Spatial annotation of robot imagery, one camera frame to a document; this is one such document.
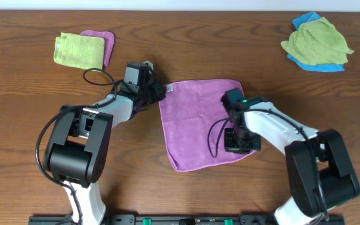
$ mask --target folded purple cloth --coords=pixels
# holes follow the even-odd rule
[[[213,158],[206,142],[212,124],[228,117],[220,98],[233,88],[243,90],[239,82],[229,79],[182,81],[166,86],[166,98],[159,102],[159,108],[167,155],[176,171],[233,163],[248,156],[226,152],[221,138],[217,158]],[[213,151],[222,125],[220,122],[211,132]]]
[[[99,37],[105,40],[105,50],[104,50],[104,66],[109,65],[109,60],[111,60],[111,54],[113,50],[113,45],[115,43],[115,35],[109,31],[93,31],[87,30],[80,33],[82,36],[88,37]]]

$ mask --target black mounting rail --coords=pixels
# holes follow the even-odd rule
[[[30,217],[29,225],[55,225],[69,216]],[[132,214],[113,215],[101,225],[275,225],[272,214],[251,213],[239,216],[135,216]],[[329,221],[318,225],[345,225],[342,216],[330,216]]]

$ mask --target green cloth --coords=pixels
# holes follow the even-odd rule
[[[344,36],[325,17],[302,24],[281,46],[300,62],[308,65],[344,64],[349,49]]]
[[[80,69],[103,68],[105,40],[61,33],[55,41],[55,63]]]

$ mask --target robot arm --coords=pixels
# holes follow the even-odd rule
[[[359,196],[358,179],[337,131],[304,126],[267,99],[247,100],[238,89],[226,92],[221,101],[230,116],[241,115],[234,117],[234,128],[225,132],[227,151],[249,152],[262,136],[286,156],[292,197],[274,213],[279,225],[307,224],[321,214],[328,217],[328,210]],[[329,166],[319,171],[318,161],[328,161]]]
[[[98,105],[114,98],[111,91]],[[111,129],[133,118],[142,107],[165,98],[165,88],[155,79],[153,64],[129,62],[121,90],[115,100],[99,108],[84,108],[66,113],[57,120],[52,130],[43,159],[43,167],[57,181],[74,188],[81,211],[82,224],[98,225],[104,218],[106,207],[99,193],[98,179],[104,169]],[[68,136],[87,139],[79,144],[68,141]],[[73,208],[72,220],[79,214],[71,190],[65,191]]]

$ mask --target white wall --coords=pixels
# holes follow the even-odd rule
[[[360,0],[0,0],[0,9],[360,12]]]

